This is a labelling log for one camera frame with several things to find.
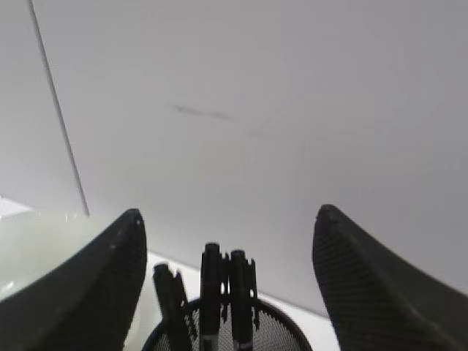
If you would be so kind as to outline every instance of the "scuff mark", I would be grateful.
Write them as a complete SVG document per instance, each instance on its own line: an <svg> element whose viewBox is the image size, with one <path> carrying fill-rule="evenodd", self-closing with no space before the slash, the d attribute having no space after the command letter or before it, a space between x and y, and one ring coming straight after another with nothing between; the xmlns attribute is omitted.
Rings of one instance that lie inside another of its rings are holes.
<svg viewBox="0 0 468 351"><path fill-rule="evenodd" d="M228 116L222 112L210 112L208 115L216 119L222 119L223 121L229 121L230 119L233 119L231 116Z"/></svg>
<svg viewBox="0 0 468 351"><path fill-rule="evenodd" d="M199 110L183 105L173 105L173 109L179 113L184 113L187 115L201 116L203 114L203 112Z"/></svg>
<svg viewBox="0 0 468 351"><path fill-rule="evenodd" d="M189 107L186 105L172 105L171 108L178 113L182 113L184 115L191 115L191 116L199 116L199 117L206 117L206 118L215 118L222 121L230 121L233 119L232 116L227 115L226 113L219 112L219 111L211 111L211 112L204 112L198 110L193 107Z"/></svg>

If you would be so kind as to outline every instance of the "ceiling seam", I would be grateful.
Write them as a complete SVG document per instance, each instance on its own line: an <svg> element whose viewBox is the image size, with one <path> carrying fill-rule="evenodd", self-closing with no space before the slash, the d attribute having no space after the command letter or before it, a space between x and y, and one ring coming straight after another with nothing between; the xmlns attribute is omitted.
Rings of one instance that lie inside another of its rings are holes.
<svg viewBox="0 0 468 351"><path fill-rule="evenodd" d="M48 81L50 93L52 95L53 106L54 106L54 108L56 110L56 114L57 114L57 117L59 119L58 121L59 121L60 127L61 127L61 133L62 133L62 136L64 138L65 146L67 147L67 153L68 153L70 163L72 165L72 171L73 171L73 175L75 177L75 183L77 185L78 192L80 194L81 203L83 205L83 211L84 211L86 216L89 216L88 203L86 202L85 192L83 190L83 185L81 183L80 174L78 172L78 167L77 167L76 161L75 161L75 156L73 154L73 150L72 150L72 146L70 144L67 128L65 126L64 116L63 116L62 111L61 111L59 98L57 97L57 91L56 91L55 84L53 82L52 72L50 71L50 65L49 65L49 61L47 59L47 54L45 52L45 46L44 46L44 42L42 40L42 35L41 35L40 28L39 28L39 22L37 20L36 12L34 11L34 4L33 4L32 0L28 0L28 4L29 4L29 12L30 12L31 19L32 19L32 22L33 22L33 26L34 26L34 33L36 34L37 44L39 46L42 65L44 66L45 74L47 76L47 81Z"/></svg>

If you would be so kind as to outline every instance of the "black wire mesh cup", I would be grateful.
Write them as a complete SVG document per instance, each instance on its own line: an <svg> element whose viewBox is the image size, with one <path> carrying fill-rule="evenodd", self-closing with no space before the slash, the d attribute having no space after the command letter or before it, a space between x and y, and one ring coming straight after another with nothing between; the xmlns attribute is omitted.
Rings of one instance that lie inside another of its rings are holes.
<svg viewBox="0 0 468 351"><path fill-rule="evenodd" d="M283 312L265 301L256 300L252 308L257 307L260 317L260 328L254 331L254 351L312 351L307 338L301 329ZM199 351L199 316L200 299L196 299L183 307L186 323L189 316L195 321L196 336L191 336L192 350ZM143 347L143 351L171 351L167 338L167 323L163 320L156 326ZM231 328L230 306L227 307L226 323L221 321L219 329L219 351L233 351L233 335Z"/></svg>

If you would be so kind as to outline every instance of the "mesh pen holder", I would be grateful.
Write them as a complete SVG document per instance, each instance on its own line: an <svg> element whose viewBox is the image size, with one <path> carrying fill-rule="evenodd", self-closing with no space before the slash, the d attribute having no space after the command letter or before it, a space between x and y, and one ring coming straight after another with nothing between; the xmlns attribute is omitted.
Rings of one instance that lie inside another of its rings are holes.
<svg viewBox="0 0 468 351"><path fill-rule="evenodd" d="M252 300L252 303L254 304L252 308L257 307L260 318L259 330L252 323L254 351L312 351L301 329L286 314L260 299ZM183 311L186 316L187 330L190 330L189 316L192 316L195 321L195 333L190 337L192 341L191 351L199 351L200 299L186 304ZM173 351L167 338L167 328L168 323L166 321L160 322L146 341L143 351ZM230 305L227 307L226 322L221 321L218 350L233 351Z"/></svg>

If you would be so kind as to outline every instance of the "black marker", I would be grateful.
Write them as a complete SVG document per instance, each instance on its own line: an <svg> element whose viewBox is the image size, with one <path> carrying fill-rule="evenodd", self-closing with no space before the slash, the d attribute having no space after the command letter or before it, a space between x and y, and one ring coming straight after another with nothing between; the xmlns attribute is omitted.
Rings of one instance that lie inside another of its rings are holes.
<svg viewBox="0 0 468 351"><path fill-rule="evenodd" d="M219 245L206 244L200 284L200 351L218 351L223 267Z"/></svg>
<svg viewBox="0 0 468 351"><path fill-rule="evenodd" d="M182 306L187 303L184 283L178 272L173 276L165 264L154 266L154 286L161 308L162 319L167 321L167 339L171 351L192 351L190 333L195 332L192 316L189 316L189 328L185 321Z"/></svg>
<svg viewBox="0 0 468 351"><path fill-rule="evenodd" d="M255 261L246 260L244 251L231 252L229 283L231 295L231 319L233 325L234 351L252 351L252 304L257 298ZM258 311L255 310L254 323L259 328Z"/></svg>

